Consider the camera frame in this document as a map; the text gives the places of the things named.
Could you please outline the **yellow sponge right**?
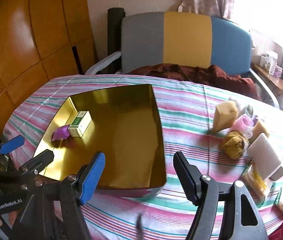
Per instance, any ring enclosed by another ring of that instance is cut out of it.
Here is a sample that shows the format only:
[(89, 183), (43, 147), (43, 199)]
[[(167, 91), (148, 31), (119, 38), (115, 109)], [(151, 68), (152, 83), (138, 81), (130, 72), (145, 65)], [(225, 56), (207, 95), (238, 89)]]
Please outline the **yellow sponge right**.
[(249, 142), (252, 144), (261, 134), (264, 134), (266, 137), (270, 136), (268, 129), (266, 128), (265, 122), (262, 120), (258, 120), (253, 127), (252, 137), (249, 138)]

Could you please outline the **wooden wardrobe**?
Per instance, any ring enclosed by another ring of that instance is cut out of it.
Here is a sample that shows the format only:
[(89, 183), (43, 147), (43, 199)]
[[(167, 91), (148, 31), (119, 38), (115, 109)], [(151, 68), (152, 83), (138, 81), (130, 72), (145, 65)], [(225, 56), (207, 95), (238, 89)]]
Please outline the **wooden wardrobe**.
[(87, 0), (0, 0), (0, 136), (42, 85), (96, 62)]

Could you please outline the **beige tea box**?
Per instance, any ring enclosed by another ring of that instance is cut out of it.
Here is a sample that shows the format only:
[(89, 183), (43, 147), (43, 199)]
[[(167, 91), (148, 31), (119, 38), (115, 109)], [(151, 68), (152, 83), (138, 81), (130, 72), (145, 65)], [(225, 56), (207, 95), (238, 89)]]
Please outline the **beige tea box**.
[(277, 181), (283, 177), (283, 166), (280, 166), (271, 176), (270, 180)]

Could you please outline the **small green white box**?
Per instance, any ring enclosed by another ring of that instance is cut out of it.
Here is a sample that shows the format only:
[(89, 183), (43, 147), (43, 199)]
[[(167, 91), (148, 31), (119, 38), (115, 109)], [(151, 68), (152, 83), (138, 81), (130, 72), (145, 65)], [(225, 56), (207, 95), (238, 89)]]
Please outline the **small green white box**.
[(68, 126), (69, 134), (72, 137), (82, 137), (92, 121), (89, 111), (79, 111), (75, 119)]

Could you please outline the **pink hair roller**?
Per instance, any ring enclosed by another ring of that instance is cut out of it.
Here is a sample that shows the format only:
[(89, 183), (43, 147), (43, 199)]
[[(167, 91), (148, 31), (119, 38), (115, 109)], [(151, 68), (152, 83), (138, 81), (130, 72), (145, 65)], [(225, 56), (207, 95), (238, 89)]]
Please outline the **pink hair roller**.
[(238, 131), (244, 135), (247, 139), (251, 138), (253, 135), (253, 120), (246, 114), (241, 115), (236, 119), (233, 126), (229, 131)]

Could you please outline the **white product boxes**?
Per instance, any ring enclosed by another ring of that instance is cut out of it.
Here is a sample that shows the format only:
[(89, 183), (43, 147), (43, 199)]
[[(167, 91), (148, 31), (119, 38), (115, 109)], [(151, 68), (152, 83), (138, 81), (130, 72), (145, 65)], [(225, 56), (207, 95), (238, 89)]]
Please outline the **white product boxes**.
[(282, 68), (277, 65), (277, 62), (278, 54), (271, 50), (261, 56), (260, 67), (264, 68), (269, 75), (280, 78)]

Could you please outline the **wooden side table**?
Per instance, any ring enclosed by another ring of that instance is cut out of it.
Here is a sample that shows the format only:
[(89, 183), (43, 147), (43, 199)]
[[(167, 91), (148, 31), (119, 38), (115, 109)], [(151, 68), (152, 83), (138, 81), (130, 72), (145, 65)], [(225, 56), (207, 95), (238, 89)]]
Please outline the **wooden side table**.
[(282, 79), (280, 79), (279, 77), (271, 76), (262, 67), (257, 66), (253, 63), (251, 63), (251, 67), (252, 67), (252, 70), (254, 70), (257, 74), (265, 78), (268, 82), (270, 82), (276, 88), (276, 90), (278, 90), (279, 92), (283, 94), (283, 80)]

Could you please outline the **grey bed rail right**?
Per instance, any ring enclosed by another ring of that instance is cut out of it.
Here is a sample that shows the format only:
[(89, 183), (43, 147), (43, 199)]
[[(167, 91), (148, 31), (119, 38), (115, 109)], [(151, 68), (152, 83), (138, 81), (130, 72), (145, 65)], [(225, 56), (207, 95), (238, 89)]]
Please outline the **grey bed rail right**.
[(254, 81), (255, 85), (259, 87), (261, 92), (262, 102), (267, 103), (277, 109), (279, 109), (279, 102), (272, 92), (272, 90), (266, 85), (266, 83), (258, 76), (258, 74), (252, 69), (249, 69), (249, 77)]

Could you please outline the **tricolour headboard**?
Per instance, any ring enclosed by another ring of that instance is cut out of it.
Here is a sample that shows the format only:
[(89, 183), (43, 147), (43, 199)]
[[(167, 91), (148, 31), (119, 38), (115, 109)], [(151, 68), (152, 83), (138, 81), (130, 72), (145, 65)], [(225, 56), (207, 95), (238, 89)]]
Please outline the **tricolour headboard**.
[(247, 75), (252, 39), (238, 25), (186, 12), (147, 12), (122, 20), (122, 71), (162, 63)]

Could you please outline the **yellow patterned sock ball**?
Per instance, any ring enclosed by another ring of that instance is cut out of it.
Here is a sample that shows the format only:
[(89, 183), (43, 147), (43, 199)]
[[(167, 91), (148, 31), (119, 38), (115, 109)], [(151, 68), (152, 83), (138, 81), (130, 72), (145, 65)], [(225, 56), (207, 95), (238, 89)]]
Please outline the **yellow patterned sock ball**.
[(238, 130), (230, 131), (221, 142), (222, 151), (231, 159), (238, 159), (249, 146), (249, 140)]

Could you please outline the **striped bed sheet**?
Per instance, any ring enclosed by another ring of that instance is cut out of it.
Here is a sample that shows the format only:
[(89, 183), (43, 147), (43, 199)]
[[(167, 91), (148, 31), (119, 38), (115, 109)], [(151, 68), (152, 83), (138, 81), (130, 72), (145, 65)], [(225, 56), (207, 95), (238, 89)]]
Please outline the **striped bed sheet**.
[[(3, 129), (6, 139), (25, 137), (25, 144), (12, 153), (16, 166), (35, 153), (43, 133), (66, 98), (72, 94), (123, 85), (153, 87), (163, 128), (167, 182), (150, 199), (125, 199), (97, 194), (82, 208), (93, 239), (135, 239), (136, 217), (142, 214), (145, 239), (185, 239), (196, 207), (189, 202), (172, 166), (173, 154), (182, 151), (188, 161), (217, 181), (232, 183), (240, 178), (249, 159), (230, 160), (220, 150), (221, 134), (209, 134), (215, 106), (229, 98), (253, 106), (283, 150), (283, 111), (226, 90), (136, 75), (73, 75), (46, 83), (23, 102)], [(274, 204), (283, 189), (283, 177), (274, 183), (265, 202), (259, 205), (270, 239), (283, 239), (283, 213)]]

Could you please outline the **yellow sponge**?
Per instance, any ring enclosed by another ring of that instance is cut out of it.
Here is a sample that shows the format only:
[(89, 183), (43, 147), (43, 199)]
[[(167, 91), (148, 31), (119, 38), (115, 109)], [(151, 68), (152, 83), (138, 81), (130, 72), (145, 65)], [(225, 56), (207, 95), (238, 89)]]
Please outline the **yellow sponge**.
[(262, 120), (258, 120), (253, 127), (252, 137), (249, 138), (249, 142), (252, 144), (261, 134), (264, 134), (266, 137), (270, 136), (268, 129), (266, 128), (265, 122)]
[(234, 101), (225, 101), (215, 107), (213, 132), (231, 128), (238, 116), (238, 108)]

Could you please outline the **white bed rail left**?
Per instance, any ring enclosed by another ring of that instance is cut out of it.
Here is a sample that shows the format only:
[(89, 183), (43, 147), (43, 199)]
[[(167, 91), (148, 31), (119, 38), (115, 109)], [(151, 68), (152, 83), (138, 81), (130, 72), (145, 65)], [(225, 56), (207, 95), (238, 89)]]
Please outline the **white bed rail left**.
[(91, 66), (86, 72), (85, 75), (96, 75), (97, 72), (105, 69), (108, 67), (112, 62), (116, 61), (121, 57), (122, 53), (120, 51), (116, 51), (115, 53), (112, 53), (111, 55), (105, 57), (101, 61), (97, 62), (93, 66)]

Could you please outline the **gold lined storage box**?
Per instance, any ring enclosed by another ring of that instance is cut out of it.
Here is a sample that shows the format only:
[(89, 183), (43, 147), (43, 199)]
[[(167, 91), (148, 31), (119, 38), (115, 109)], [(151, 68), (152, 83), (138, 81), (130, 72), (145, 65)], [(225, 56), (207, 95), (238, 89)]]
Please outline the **gold lined storage box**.
[[(69, 125), (81, 111), (91, 122), (82, 137), (53, 141), (53, 133)], [(98, 183), (103, 194), (149, 197), (166, 183), (165, 153), (152, 85), (130, 85), (69, 96), (49, 123), (36, 154), (49, 149), (54, 160), (42, 175), (63, 180), (77, 173), (100, 151), (106, 164)]]

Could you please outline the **dark red blanket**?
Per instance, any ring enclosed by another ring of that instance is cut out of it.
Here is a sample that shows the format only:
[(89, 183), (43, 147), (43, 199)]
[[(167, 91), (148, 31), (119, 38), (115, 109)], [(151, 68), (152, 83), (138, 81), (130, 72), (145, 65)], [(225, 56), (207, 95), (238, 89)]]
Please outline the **dark red blanket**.
[(155, 66), (140, 67), (130, 71), (129, 74), (189, 81), (229, 90), (256, 100), (261, 100), (257, 94), (255, 83), (251, 78), (240, 75), (228, 75), (224, 70), (214, 64), (208, 68), (201, 68), (162, 63)]

